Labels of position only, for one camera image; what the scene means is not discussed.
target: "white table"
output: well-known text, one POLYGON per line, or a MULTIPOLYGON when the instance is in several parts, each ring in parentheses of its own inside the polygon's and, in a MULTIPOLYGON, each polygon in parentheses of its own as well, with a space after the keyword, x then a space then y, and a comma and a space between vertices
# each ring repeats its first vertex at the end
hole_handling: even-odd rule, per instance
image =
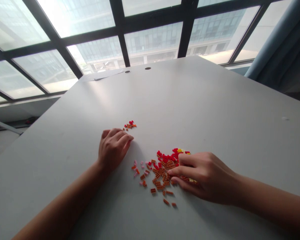
POLYGON ((131 166, 158 150, 211 151, 240 174, 300 195, 300 102, 199 57, 128 69, 100 81, 85 76, 0 155, 0 239, 96 160, 103 129, 130 120, 135 141, 70 239, 285 238, 250 213, 179 187, 167 198, 178 209, 168 207, 150 194, 153 173, 145 190, 131 166))

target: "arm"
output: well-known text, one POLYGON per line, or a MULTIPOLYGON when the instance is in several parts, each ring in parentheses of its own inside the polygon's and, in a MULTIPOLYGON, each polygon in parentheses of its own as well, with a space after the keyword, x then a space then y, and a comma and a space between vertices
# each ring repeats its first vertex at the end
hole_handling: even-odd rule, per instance
POLYGON ((65 239, 99 187, 126 155, 133 137, 122 129, 102 133, 98 160, 67 187, 13 240, 65 239))
POLYGON ((212 153, 180 154, 180 166, 168 171, 198 182, 172 180, 186 191, 207 201, 234 205, 300 234, 300 197, 259 181, 241 176, 212 153))

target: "left hand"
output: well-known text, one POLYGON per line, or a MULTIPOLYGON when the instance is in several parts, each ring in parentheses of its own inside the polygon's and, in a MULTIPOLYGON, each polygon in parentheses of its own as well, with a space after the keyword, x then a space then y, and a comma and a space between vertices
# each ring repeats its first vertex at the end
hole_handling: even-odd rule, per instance
POLYGON ((110 173, 118 167, 126 155, 133 136, 120 128, 104 130, 99 145, 97 163, 106 172, 110 173))

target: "window frame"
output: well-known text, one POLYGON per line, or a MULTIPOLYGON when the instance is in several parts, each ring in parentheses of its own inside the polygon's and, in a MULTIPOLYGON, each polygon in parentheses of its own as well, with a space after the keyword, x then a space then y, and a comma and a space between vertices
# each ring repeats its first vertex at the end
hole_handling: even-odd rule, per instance
POLYGON ((72 55, 70 54, 67 48, 68 46, 118 36, 125 67, 130 67, 130 60, 128 56, 124 34, 142 31, 150 28, 156 28, 177 22, 183 22, 181 39, 177 55, 177 58, 181 58, 185 57, 187 54, 192 27, 195 19, 245 9, 249 7, 260 6, 256 15, 254 16, 253 20, 248 26, 247 30, 243 34, 243 37, 239 41, 236 49, 232 53, 229 61, 225 64, 220 65, 227 67, 244 63, 251 63, 253 59, 248 59, 240 62, 235 62, 235 59, 244 47, 245 43, 248 41, 249 37, 251 36, 252 32, 256 28, 257 24, 261 20, 269 5, 272 2, 278 2, 281 0, 231 0, 199 8, 197 8, 199 0, 182 0, 180 5, 127 17, 125 17, 124 15, 121 0, 109 1, 115 22, 114 27, 60 38, 58 33, 52 26, 51 22, 49 21, 48 17, 42 10, 40 4, 36 0, 23 0, 24 4, 29 9, 34 18, 37 20, 37 22, 39 23, 43 31, 46 33, 46 35, 49 37, 50 41, 8 51, 2 51, 0 49, 0 61, 6 60, 17 71, 19 71, 36 87, 38 87, 44 94, 28 98, 12 99, 4 92, 0 91, 0 97, 6 100, 5 102, 0 102, 0 104, 47 97, 52 95, 59 95, 66 92, 62 91, 56 93, 49 93, 39 82, 34 80, 28 73, 26 73, 21 67, 19 67, 13 61, 13 58, 23 57, 50 50, 57 50, 61 54, 63 59, 66 61, 70 69, 73 71, 75 76, 79 79, 83 76, 83 73, 80 67, 77 65, 74 58, 72 57, 72 55))

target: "hand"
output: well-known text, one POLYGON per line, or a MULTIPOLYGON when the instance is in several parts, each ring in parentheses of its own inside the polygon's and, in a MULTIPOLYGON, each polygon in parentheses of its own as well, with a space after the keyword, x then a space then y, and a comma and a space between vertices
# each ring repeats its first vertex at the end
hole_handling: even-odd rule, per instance
POLYGON ((172 176, 186 176, 199 183, 195 185, 173 177, 172 180, 183 190, 210 202, 237 204, 237 189, 241 176, 228 168, 214 154, 210 152, 179 154, 179 164, 179 167, 169 170, 168 173, 172 176))
POLYGON ((107 173, 112 172, 126 155, 131 141, 134 139, 120 128, 104 130, 99 145, 97 163, 107 173))

